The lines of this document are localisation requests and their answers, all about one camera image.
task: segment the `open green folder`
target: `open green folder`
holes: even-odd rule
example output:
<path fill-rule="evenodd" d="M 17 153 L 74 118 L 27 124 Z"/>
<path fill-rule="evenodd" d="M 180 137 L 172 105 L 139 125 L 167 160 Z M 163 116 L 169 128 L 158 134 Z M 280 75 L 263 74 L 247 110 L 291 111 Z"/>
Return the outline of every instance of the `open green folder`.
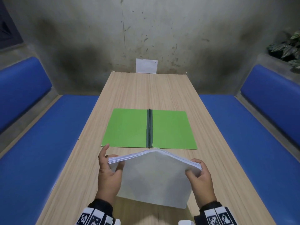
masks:
<path fill-rule="evenodd" d="M 126 148 L 197 149 L 185 111 L 114 109 L 102 144 Z"/>

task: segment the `wooden table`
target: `wooden table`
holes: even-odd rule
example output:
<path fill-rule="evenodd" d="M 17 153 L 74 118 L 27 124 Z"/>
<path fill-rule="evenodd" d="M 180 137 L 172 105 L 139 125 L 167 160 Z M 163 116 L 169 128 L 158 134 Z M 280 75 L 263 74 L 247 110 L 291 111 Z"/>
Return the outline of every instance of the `wooden table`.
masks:
<path fill-rule="evenodd" d="M 240 225 L 275 224 L 186 75 L 112 72 L 77 141 L 37 224 L 76 223 L 97 191 L 100 144 L 114 108 L 186 111 L 198 150 L 170 149 L 205 161 L 217 199 Z M 144 148 L 117 148 L 126 155 Z M 113 215 L 122 225 L 172 224 L 199 214 L 193 193 L 187 208 L 177 209 L 118 198 Z"/>

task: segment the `blue upholstery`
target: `blue upholstery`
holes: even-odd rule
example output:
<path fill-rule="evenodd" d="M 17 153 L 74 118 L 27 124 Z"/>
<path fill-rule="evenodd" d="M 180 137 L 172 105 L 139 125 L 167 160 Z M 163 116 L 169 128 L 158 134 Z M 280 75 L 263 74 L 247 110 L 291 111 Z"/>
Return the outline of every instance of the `blue upholstery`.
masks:
<path fill-rule="evenodd" d="M 0 159 L 1 224 L 34 225 L 98 96 L 62 96 Z"/>
<path fill-rule="evenodd" d="M 30 57 L 0 71 L 0 132 L 52 87 L 39 60 Z"/>
<path fill-rule="evenodd" d="M 300 224 L 300 163 L 233 96 L 200 98 L 276 224 Z"/>
<path fill-rule="evenodd" d="M 300 146 L 300 86 L 256 65 L 242 94 Z"/>

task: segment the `person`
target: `person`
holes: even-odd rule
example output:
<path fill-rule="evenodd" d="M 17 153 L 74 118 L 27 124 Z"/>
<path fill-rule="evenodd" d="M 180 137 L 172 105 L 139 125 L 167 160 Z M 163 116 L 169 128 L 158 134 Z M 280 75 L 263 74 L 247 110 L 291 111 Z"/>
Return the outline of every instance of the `person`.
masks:
<path fill-rule="evenodd" d="M 115 172 L 113 172 L 108 165 L 108 158 L 118 155 L 106 155 L 108 148 L 109 144 L 105 145 L 98 156 L 100 169 L 95 200 L 84 209 L 76 225 L 114 225 L 115 223 L 112 205 L 121 187 L 125 163 L 124 161 L 119 162 Z M 196 225 L 237 225 L 230 210 L 217 201 L 212 177 L 205 163 L 199 159 L 192 159 L 191 161 L 200 163 L 202 167 L 199 177 L 196 177 L 190 170 L 185 171 L 192 186 L 196 203 L 200 208 L 200 215 L 194 217 Z"/>

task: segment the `blue backrest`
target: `blue backrest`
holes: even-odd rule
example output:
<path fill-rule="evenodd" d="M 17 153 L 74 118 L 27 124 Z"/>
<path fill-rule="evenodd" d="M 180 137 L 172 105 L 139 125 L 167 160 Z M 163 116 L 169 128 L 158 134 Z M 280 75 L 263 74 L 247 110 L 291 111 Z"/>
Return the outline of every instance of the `blue backrest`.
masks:
<path fill-rule="evenodd" d="M 256 65 L 241 92 L 300 146 L 300 85 Z"/>
<path fill-rule="evenodd" d="M 0 133 L 51 87 L 46 72 L 35 57 L 0 70 Z"/>

